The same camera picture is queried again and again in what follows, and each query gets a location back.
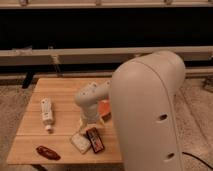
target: cable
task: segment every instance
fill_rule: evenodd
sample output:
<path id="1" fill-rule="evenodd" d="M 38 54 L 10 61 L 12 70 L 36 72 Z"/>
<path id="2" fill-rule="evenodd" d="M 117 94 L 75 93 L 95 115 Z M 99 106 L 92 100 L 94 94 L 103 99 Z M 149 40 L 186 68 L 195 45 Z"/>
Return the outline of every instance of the cable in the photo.
<path id="1" fill-rule="evenodd" d="M 193 155 L 193 154 L 191 154 L 191 153 L 187 153 L 187 152 L 182 152 L 182 153 L 185 154 L 185 155 L 188 155 L 188 156 L 191 156 L 191 157 L 197 159 L 198 161 L 200 161 L 201 163 L 203 163 L 205 166 L 207 166 L 209 169 L 213 170 L 213 167 L 210 166 L 208 163 L 206 163 L 206 162 L 205 162 L 204 160 L 202 160 L 201 158 L 199 158 L 199 157 L 197 157 L 197 156 L 195 156 L 195 155 Z"/>

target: chocolate bar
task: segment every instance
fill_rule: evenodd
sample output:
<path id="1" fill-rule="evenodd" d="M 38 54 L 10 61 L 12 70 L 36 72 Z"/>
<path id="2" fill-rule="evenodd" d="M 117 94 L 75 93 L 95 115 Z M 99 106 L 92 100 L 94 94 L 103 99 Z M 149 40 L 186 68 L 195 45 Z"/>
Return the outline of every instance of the chocolate bar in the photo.
<path id="1" fill-rule="evenodd" d="M 94 153 L 98 153 L 105 149 L 101 138 L 99 136 L 98 130 L 94 127 L 86 131 L 87 137 L 89 138 Z"/>

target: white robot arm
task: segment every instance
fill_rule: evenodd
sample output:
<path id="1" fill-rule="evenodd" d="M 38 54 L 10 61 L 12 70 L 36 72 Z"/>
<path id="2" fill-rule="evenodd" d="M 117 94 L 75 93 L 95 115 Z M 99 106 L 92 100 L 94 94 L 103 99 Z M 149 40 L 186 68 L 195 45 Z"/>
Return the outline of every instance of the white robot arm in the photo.
<path id="1" fill-rule="evenodd" d="M 97 100 L 109 93 L 126 171 L 183 171 L 173 96 L 184 78 L 180 57 L 169 51 L 156 52 L 124 63 L 113 74 L 110 87 L 109 82 L 101 85 L 103 94 L 88 96 L 83 103 L 76 96 L 76 103 L 89 118 L 88 108 L 96 105 L 92 115 L 97 114 Z"/>

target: speckled floor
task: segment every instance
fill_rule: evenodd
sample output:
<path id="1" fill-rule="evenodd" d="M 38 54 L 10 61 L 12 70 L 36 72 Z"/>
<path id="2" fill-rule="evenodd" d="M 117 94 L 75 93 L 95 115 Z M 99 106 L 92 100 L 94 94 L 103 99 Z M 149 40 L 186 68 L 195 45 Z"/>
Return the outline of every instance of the speckled floor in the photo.
<path id="1" fill-rule="evenodd" d="M 182 149 L 213 166 L 213 93 L 202 89 L 203 79 L 187 79 L 175 96 L 175 111 Z M 9 166 L 6 158 L 22 114 L 35 85 L 0 84 L 0 171 L 34 171 L 31 166 Z M 190 156 L 183 156 L 186 171 L 210 171 Z M 122 171 L 121 165 L 45 166 L 48 170 Z"/>

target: wooden table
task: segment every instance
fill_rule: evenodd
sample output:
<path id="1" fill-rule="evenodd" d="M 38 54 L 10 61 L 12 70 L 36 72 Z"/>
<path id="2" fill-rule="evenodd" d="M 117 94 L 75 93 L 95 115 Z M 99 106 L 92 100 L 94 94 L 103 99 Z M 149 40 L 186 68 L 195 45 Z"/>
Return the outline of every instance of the wooden table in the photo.
<path id="1" fill-rule="evenodd" d="M 74 103 L 73 95 L 89 82 L 102 83 L 107 78 L 41 78 L 16 133 L 7 158 L 8 164 L 95 164 L 121 163 L 121 156 L 112 120 L 105 129 L 99 128 L 105 151 L 94 154 L 90 149 L 82 155 L 70 143 L 69 138 L 78 127 L 80 108 Z M 49 97 L 55 117 L 54 133 L 48 134 L 42 123 L 40 101 Z M 36 152 L 43 145 L 60 154 L 59 161 L 48 160 Z"/>

